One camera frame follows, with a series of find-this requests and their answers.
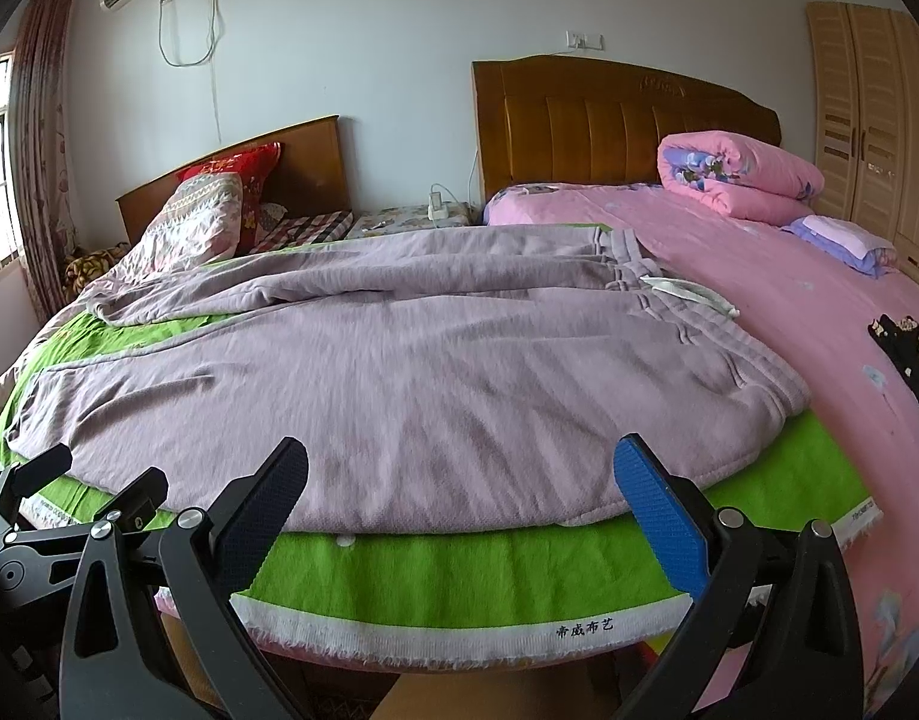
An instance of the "lavender blanket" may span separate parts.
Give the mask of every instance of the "lavender blanket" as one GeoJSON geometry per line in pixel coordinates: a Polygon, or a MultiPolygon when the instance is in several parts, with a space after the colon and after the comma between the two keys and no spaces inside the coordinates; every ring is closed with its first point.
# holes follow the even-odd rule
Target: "lavender blanket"
{"type": "Polygon", "coordinates": [[[7,431],[120,490],[148,466],[166,506],[205,506],[302,440],[287,530],[449,533],[615,517],[613,447],[639,432],[711,485],[753,461],[806,385],[731,320],[639,281],[630,230],[459,228],[173,274],[91,310],[128,325],[232,313],[43,370],[7,431]]]}

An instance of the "pink bedsheet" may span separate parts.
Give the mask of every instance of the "pink bedsheet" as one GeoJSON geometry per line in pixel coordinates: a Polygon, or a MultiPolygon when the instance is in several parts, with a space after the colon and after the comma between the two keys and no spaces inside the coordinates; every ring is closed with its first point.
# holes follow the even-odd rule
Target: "pink bedsheet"
{"type": "Polygon", "coordinates": [[[914,659],[919,406],[866,327],[880,314],[894,319],[909,314],[919,321],[919,286],[903,274],[874,280],[775,227],[727,218],[642,184],[549,194],[511,190],[494,199],[487,213],[489,224],[631,226],[663,266],[717,290],[739,308],[741,327],[806,379],[813,410],[883,509],[883,521],[846,552],[866,674],[878,679],[903,658],[900,647],[914,659]]]}

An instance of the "cable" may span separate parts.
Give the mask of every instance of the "cable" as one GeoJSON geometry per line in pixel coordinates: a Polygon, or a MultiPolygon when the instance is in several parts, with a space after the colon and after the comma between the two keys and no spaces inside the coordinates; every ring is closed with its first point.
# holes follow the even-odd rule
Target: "cable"
{"type": "Polygon", "coordinates": [[[448,194],[449,196],[451,196],[451,198],[453,199],[453,202],[455,202],[456,204],[460,204],[460,201],[457,199],[456,194],[453,194],[453,193],[450,191],[449,187],[444,187],[442,184],[430,184],[430,194],[432,194],[432,193],[433,193],[433,189],[436,189],[437,187],[439,187],[440,189],[446,191],[446,194],[448,194]]]}
{"type": "Polygon", "coordinates": [[[476,161],[480,158],[480,148],[477,146],[477,149],[473,152],[473,167],[469,169],[469,178],[466,179],[466,205],[469,208],[473,207],[473,173],[476,172],[476,161]]]}
{"type": "Polygon", "coordinates": [[[220,129],[220,100],[218,99],[217,92],[217,66],[213,61],[213,57],[210,57],[210,93],[213,97],[213,121],[216,122],[217,126],[217,140],[220,142],[220,146],[222,146],[223,132],[220,129]]]}
{"type": "Polygon", "coordinates": [[[202,59],[198,59],[196,62],[172,62],[170,57],[166,55],[165,50],[163,50],[163,4],[168,0],[160,0],[160,17],[159,17],[159,47],[160,55],[163,57],[163,61],[166,62],[172,68],[194,68],[199,65],[205,65],[213,58],[213,53],[217,49],[217,11],[220,9],[220,0],[212,0],[212,9],[210,11],[210,47],[206,50],[205,55],[202,56],[202,59]]]}

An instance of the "wall socket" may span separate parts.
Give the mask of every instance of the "wall socket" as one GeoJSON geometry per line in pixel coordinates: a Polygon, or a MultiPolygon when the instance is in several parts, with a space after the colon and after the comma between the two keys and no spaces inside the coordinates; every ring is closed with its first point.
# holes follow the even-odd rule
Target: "wall socket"
{"type": "Polygon", "coordinates": [[[594,52],[605,50],[602,35],[593,34],[592,32],[575,32],[571,29],[566,33],[566,47],[573,50],[594,50],[594,52]]]}

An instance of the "pink curtain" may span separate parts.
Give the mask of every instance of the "pink curtain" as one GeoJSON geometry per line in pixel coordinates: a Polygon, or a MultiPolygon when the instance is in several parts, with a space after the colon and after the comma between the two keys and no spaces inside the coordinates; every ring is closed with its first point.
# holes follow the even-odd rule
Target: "pink curtain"
{"type": "Polygon", "coordinates": [[[76,248],[63,134],[63,52],[73,0],[29,0],[13,52],[10,165],[26,283],[46,322],[68,302],[65,259],[76,248]]]}

